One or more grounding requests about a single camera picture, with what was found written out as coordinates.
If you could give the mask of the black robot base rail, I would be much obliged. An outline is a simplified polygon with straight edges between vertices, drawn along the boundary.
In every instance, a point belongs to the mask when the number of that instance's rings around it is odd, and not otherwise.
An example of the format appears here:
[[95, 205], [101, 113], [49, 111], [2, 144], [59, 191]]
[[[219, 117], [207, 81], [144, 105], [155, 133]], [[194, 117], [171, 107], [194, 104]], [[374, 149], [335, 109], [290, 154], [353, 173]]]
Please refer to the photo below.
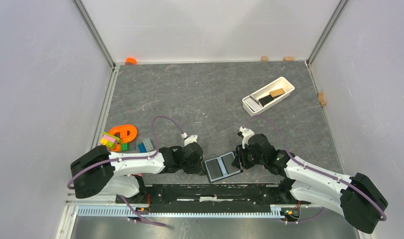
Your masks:
[[128, 199], [151, 213], [267, 213], [271, 205], [298, 205], [277, 184], [152, 184]]

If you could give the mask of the black card holder wallet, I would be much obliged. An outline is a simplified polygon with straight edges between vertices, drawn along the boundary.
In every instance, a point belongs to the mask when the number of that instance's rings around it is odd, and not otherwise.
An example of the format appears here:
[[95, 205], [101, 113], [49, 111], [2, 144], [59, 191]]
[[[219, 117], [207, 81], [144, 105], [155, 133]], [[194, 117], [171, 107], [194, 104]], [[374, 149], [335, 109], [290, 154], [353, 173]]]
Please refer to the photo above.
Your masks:
[[[206, 161], [212, 160], [212, 159], [217, 159], [218, 160], [219, 166], [220, 166], [222, 174], [223, 174], [222, 177], [217, 178], [214, 181], [212, 181], [210, 179], [208, 171], [207, 171], [207, 168], [206, 168], [206, 165], [205, 165]], [[237, 156], [236, 156], [235, 152], [233, 152], [233, 151], [225, 153], [223, 155], [220, 155], [220, 156], [212, 158], [212, 159], [204, 160], [202, 162], [202, 165], [203, 165], [203, 167], [205, 169], [208, 181], [210, 183], [218, 182], [218, 181], [221, 181], [223, 179], [232, 177], [234, 175], [237, 175], [237, 174], [240, 174], [240, 173], [243, 172], [243, 170], [241, 169], [241, 167], [239, 165], [239, 161], [237, 159]]]

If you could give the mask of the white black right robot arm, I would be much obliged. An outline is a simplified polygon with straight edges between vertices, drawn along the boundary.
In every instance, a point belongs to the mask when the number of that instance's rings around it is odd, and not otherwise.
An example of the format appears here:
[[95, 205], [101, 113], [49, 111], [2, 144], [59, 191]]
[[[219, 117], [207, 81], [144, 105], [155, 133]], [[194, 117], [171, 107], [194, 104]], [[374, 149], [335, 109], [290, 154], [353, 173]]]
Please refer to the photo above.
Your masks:
[[384, 215], [388, 201], [372, 180], [362, 174], [335, 173], [302, 160], [293, 153], [275, 149], [264, 134], [245, 128], [238, 133], [237, 165], [244, 169], [262, 165], [283, 177], [278, 197], [284, 203], [305, 201], [332, 210], [357, 230], [371, 234]]

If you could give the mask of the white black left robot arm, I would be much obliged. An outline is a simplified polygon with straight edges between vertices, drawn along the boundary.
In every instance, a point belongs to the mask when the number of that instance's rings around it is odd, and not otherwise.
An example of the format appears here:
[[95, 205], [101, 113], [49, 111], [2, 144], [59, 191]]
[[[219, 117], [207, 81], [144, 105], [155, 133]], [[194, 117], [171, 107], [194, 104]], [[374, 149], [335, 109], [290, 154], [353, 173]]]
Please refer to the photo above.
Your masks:
[[202, 159], [203, 149], [197, 142], [146, 153], [117, 153], [99, 145], [71, 163], [72, 178], [67, 187], [78, 199], [117, 194], [141, 203], [147, 197], [141, 174], [172, 174], [179, 170], [199, 174]]

